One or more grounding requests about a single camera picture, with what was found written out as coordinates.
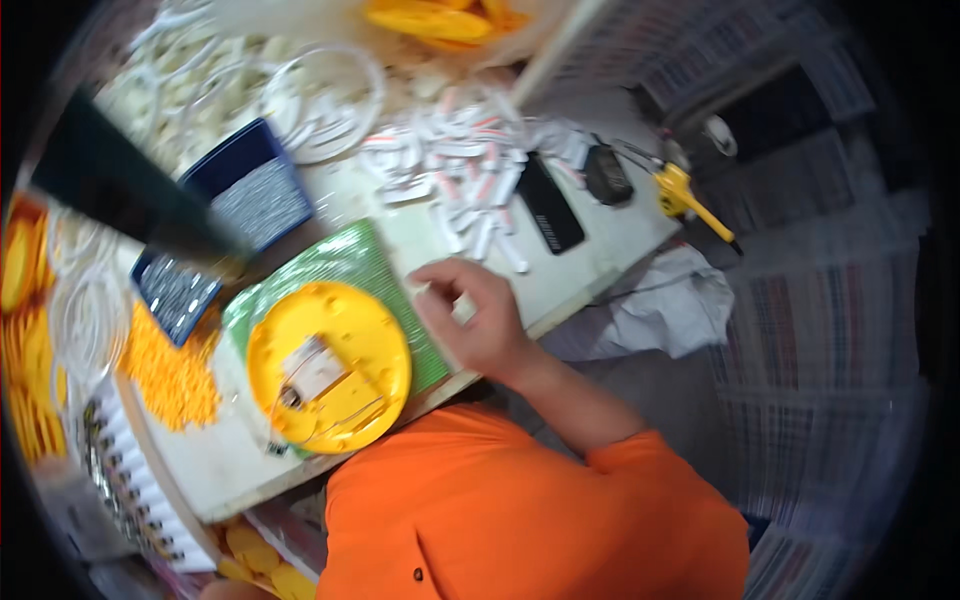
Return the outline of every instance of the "forearm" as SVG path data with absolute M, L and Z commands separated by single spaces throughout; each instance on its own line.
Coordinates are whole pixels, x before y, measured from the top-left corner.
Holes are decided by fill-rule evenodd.
M 581 455 L 626 440 L 646 421 L 621 398 L 595 385 L 535 346 L 504 381 L 530 403 L 544 421 Z

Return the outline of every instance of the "orange shirt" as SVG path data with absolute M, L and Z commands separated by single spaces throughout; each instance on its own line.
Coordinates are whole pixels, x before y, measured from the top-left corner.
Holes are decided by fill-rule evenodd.
M 747 524 L 660 434 L 586 462 L 434 411 L 330 478 L 317 598 L 740 598 Z

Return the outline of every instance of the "orange sleeve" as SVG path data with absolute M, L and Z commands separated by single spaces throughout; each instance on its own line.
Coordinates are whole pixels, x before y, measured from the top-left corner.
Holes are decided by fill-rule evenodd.
M 594 449 L 586 458 L 589 467 L 615 477 L 638 498 L 651 503 L 651 496 L 665 497 L 671 511 L 684 515 L 671 547 L 664 548 L 688 565 L 682 597 L 742 596 L 750 563 L 746 521 L 658 432 L 638 433 Z

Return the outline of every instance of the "green mat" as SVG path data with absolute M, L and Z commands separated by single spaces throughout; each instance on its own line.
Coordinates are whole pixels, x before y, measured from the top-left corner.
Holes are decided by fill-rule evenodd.
M 253 326 L 263 320 L 278 300 L 310 281 L 352 285 L 377 297 L 394 314 L 407 336 L 413 359 L 411 395 L 426 390 L 449 373 L 400 289 L 369 219 L 352 223 L 314 244 L 230 301 L 223 312 L 224 330 L 244 360 Z

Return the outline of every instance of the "tabletop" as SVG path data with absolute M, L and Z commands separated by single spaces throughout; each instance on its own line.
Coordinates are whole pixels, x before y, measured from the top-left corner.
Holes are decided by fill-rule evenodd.
M 539 110 L 578 121 L 605 140 L 618 137 L 647 150 L 657 148 L 654 133 L 635 116 L 632 100 L 623 90 L 555 99 Z M 629 204 L 617 208 L 598 203 L 565 176 L 554 174 L 587 235 L 584 243 L 560 256 L 547 249 L 526 206 L 520 201 L 511 203 L 514 239 L 529 261 L 530 271 L 513 273 L 496 252 L 491 252 L 484 264 L 512 282 L 521 319 L 531 337 L 538 338 L 590 303 L 679 227 L 660 211 L 652 178 L 634 164 L 621 162 L 636 192 Z M 397 277 L 447 256 L 443 241 L 430 226 L 426 203 L 385 207 L 354 161 L 301 168 L 300 174 L 308 194 L 323 199 L 325 208 L 318 218 L 331 230 L 357 218 L 373 219 Z M 129 269 L 139 251 L 135 244 L 125 247 L 120 253 L 122 267 Z M 411 297 L 416 293 L 406 284 L 404 290 Z M 397 425 L 437 408 L 477 380 L 476 373 L 464 371 L 449 358 L 447 362 L 451 375 L 409 398 Z M 289 452 L 282 458 L 266 455 L 267 420 L 253 402 L 244 362 L 226 336 L 214 351 L 212 370 L 223 398 L 217 423 L 172 432 L 152 416 L 148 418 L 153 444 L 201 521 L 235 515 L 348 458 L 348 454 L 307 460 Z

